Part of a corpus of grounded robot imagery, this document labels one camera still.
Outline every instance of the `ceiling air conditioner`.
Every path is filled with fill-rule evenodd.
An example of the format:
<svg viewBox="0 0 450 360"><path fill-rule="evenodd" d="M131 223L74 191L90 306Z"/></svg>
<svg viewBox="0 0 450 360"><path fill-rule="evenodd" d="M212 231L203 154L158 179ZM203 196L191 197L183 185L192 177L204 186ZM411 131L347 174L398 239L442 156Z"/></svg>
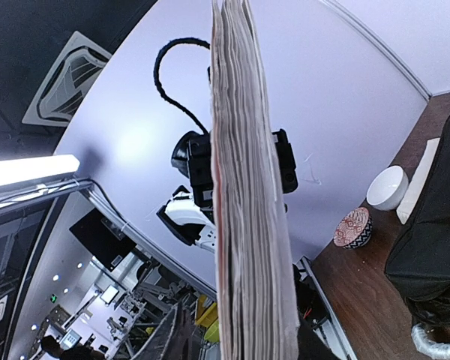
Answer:
<svg viewBox="0 0 450 360"><path fill-rule="evenodd" d="M23 124L67 127L111 54L75 31L38 88Z"/></svg>

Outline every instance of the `black ceiling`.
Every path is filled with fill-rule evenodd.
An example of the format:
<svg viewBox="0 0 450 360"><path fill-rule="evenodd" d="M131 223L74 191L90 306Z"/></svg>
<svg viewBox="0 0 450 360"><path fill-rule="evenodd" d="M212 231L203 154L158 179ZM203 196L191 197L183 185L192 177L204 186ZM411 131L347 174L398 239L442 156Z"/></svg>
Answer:
<svg viewBox="0 0 450 360"><path fill-rule="evenodd" d="M21 121L73 32L114 53L156 1L0 0L0 160L55 149L63 129Z"/></svg>

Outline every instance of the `folded white cloth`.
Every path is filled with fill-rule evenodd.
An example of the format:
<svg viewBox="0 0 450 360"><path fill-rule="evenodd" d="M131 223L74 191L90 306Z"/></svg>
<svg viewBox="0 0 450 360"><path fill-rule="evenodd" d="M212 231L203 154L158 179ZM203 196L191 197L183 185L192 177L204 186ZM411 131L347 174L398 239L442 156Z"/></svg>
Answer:
<svg viewBox="0 0 450 360"><path fill-rule="evenodd" d="M415 208L415 204L419 200L420 193L422 192L428 173L430 172L430 168L434 162L439 141L439 137L427 141L427 147L421 157L420 164L413 175L410 186L406 190L402 202L397 208L397 216L402 224L407 222L410 214L412 214L413 208Z"/></svg>

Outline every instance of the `stack of paper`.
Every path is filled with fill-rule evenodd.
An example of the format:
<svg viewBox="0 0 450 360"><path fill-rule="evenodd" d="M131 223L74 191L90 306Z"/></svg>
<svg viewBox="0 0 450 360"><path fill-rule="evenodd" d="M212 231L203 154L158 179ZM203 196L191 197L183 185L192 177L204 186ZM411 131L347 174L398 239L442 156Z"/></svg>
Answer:
<svg viewBox="0 0 450 360"><path fill-rule="evenodd" d="M212 172L222 358L296 360L299 326L266 81L248 0L213 0Z"/></svg>

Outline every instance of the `patterned bowl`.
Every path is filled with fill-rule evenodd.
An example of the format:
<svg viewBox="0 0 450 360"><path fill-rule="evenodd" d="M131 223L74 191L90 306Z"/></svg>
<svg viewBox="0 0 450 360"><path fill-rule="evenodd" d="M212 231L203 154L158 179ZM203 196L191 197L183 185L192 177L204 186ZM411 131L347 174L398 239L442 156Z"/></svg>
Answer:
<svg viewBox="0 0 450 360"><path fill-rule="evenodd" d="M333 242L340 248L356 249L368 243L372 218L367 208L356 208L338 224Z"/></svg>

